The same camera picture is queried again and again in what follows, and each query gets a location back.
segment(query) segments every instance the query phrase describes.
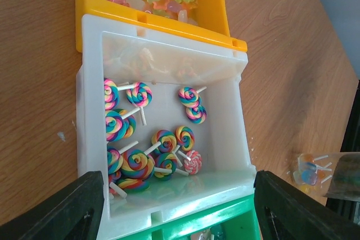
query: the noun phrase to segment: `lollipop charm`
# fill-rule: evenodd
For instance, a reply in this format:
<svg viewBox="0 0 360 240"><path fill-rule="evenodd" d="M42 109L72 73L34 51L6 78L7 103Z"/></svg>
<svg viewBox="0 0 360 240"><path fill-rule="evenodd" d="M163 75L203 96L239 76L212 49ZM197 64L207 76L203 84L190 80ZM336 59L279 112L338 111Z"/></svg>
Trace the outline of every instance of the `lollipop charm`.
<svg viewBox="0 0 360 240"><path fill-rule="evenodd" d="M201 124L206 119L206 109L202 105L195 108L186 108L186 116L194 124Z"/></svg>
<svg viewBox="0 0 360 240"><path fill-rule="evenodd" d="M201 155L195 150L187 152L186 155L190 158L190 161L184 160L185 170L189 174L197 174L203 165Z"/></svg>
<svg viewBox="0 0 360 240"><path fill-rule="evenodd" d="M134 87L135 87L134 84L128 84L128 85L123 85L121 87L117 87L112 80L108 78L104 78L103 89L105 94L105 109L111 110L119 104L120 102L119 91L132 89Z"/></svg>
<svg viewBox="0 0 360 240"><path fill-rule="evenodd" d="M180 102L188 108L195 108L201 105L201 97L199 93L205 90L206 87L202 87L198 90L195 90L191 87L183 87L179 90L178 96Z"/></svg>
<svg viewBox="0 0 360 240"><path fill-rule="evenodd" d="M194 147L194 144L195 144L195 136L190 128L188 128L187 126L179 126L175 131L175 136L176 136L176 141L178 143L178 145L176 146L176 148L174 150L175 153L177 153L177 151L180 147L185 152L192 150L192 148ZM179 151L178 153L185 159L188 159L188 161L191 160L183 152Z"/></svg>
<svg viewBox="0 0 360 240"><path fill-rule="evenodd" d="M135 107L140 107L141 121L146 126L145 113L143 108L147 106L152 100L152 92L149 86L145 83L134 83L134 88L126 90L126 98Z"/></svg>
<svg viewBox="0 0 360 240"><path fill-rule="evenodd" d="M128 118L138 110L139 108L135 108L123 116L116 111L105 111L106 140L108 142L114 142L122 139L128 130L128 125L124 119Z"/></svg>
<svg viewBox="0 0 360 240"><path fill-rule="evenodd" d="M179 173L185 176L188 176L189 173L186 171L176 168L176 158L172 153L163 153L158 156L155 160L155 165L159 168L170 169L171 173L158 173L156 172L154 176L162 181L170 180L174 173Z"/></svg>

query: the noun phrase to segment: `wood grain surface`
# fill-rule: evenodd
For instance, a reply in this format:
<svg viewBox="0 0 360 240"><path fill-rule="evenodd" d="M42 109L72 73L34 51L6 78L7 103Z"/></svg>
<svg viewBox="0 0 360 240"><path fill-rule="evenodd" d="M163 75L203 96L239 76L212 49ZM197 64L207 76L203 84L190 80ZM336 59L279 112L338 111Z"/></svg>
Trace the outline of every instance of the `wood grain surface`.
<svg viewBox="0 0 360 240"><path fill-rule="evenodd" d="M74 0L0 0L0 224L77 177ZM251 159L339 151L357 78L319 0L227 0Z"/></svg>

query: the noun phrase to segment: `white wall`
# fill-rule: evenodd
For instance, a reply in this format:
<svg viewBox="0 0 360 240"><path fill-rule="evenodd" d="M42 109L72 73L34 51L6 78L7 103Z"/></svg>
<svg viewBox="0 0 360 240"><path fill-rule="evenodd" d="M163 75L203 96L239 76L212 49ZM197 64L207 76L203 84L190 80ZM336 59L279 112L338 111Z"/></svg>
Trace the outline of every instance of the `white wall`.
<svg viewBox="0 0 360 240"><path fill-rule="evenodd" d="M360 78L360 0L321 0Z"/></svg>

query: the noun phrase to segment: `white plastic bin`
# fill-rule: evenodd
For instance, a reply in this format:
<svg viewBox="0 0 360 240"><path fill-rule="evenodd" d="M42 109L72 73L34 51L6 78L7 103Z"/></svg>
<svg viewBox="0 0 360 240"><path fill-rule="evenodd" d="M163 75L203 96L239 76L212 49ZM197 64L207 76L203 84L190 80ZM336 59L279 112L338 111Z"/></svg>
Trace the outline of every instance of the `white plastic bin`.
<svg viewBox="0 0 360 240"><path fill-rule="evenodd" d="M98 239L118 239L254 193L256 169L250 162L239 95L246 53L140 28L92 15L82 18L83 64L76 78L78 175L101 171L104 208ZM189 126L202 155L202 170L176 175L129 194L126 201L109 200L105 133L104 77L116 84L143 81L152 90L144 108L147 126L136 114L137 127L122 147L138 140L145 150L159 129ZM200 125L185 116L177 98L182 86L201 87L208 117ZM120 93L118 107L132 109Z"/></svg>

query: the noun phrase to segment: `white speck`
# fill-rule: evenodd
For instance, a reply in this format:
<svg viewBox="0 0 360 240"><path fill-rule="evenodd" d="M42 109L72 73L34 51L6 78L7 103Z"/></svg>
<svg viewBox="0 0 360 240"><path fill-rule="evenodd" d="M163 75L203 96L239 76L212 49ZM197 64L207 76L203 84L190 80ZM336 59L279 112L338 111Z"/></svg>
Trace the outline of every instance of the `white speck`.
<svg viewBox="0 0 360 240"><path fill-rule="evenodd" d="M63 142L66 142L64 132L58 132L57 135L59 136L59 138L60 138Z"/></svg>
<svg viewBox="0 0 360 240"><path fill-rule="evenodd" d="M77 126L76 126L75 122L74 122L74 121L71 121L71 122L73 123L73 126L74 126L74 128L75 128L75 131L76 131L76 129L77 129Z"/></svg>

